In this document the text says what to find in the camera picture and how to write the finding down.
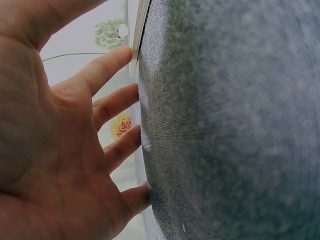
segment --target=gray mesh fabric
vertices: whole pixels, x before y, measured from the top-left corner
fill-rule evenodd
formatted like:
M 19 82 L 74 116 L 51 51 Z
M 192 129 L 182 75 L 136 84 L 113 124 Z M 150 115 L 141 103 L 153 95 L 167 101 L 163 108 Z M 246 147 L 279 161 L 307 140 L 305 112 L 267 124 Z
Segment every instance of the gray mesh fabric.
M 318 0 L 151 0 L 139 94 L 158 239 L 320 239 L 319 16 Z

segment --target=yellow flower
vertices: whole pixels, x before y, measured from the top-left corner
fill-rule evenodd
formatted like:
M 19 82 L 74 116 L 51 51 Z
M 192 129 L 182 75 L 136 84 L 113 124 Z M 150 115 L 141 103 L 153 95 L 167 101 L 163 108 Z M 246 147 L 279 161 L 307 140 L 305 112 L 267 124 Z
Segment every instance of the yellow flower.
M 131 116 L 127 113 L 119 114 L 111 122 L 111 134 L 114 139 L 119 138 L 131 128 Z

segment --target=hand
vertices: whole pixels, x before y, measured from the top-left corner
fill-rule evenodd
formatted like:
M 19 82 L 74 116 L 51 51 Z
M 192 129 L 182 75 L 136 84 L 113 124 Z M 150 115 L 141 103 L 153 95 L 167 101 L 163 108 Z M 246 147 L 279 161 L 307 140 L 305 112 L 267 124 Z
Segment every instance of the hand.
M 149 205 L 146 184 L 119 192 L 110 178 L 140 146 L 140 127 L 104 149 L 97 136 L 138 101 L 137 85 L 92 103 L 131 50 L 52 88 L 39 56 L 54 32 L 102 2 L 0 0 L 0 239 L 112 239 Z

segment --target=flower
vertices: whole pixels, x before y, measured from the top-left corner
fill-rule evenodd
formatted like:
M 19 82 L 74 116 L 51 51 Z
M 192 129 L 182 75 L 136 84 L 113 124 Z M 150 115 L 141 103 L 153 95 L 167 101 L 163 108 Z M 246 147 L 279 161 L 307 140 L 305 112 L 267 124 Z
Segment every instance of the flower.
M 111 134 L 114 139 L 119 138 L 131 128 L 131 116 L 127 113 L 121 113 L 111 122 Z
M 112 19 L 95 25 L 95 44 L 101 48 L 114 49 L 125 44 L 125 38 L 119 37 L 118 28 L 124 21 Z

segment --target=green flower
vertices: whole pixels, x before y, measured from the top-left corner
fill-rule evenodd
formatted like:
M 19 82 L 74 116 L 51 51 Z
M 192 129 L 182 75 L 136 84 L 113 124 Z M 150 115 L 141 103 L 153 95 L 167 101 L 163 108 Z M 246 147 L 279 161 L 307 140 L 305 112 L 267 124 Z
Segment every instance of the green flower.
M 107 20 L 95 25 L 95 44 L 104 49 L 115 49 L 125 44 L 125 38 L 119 37 L 118 28 L 122 19 Z

